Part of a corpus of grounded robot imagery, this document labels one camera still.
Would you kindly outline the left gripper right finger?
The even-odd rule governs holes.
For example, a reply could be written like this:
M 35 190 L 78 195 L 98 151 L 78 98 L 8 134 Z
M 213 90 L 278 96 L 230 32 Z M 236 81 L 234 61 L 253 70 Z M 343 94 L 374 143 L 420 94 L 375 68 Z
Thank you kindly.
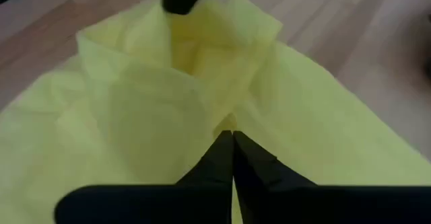
M 428 186 L 318 185 L 244 133 L 233 138 L 244 223 L 430 223 Z

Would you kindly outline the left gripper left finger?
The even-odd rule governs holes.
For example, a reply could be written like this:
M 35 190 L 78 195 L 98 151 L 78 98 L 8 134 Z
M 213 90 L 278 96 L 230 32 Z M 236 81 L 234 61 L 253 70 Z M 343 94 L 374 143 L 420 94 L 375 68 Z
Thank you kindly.
M 223 131 L 174 184 L 93 185 L 65 195 L 55 223 L 231 223 L 233 134 Z

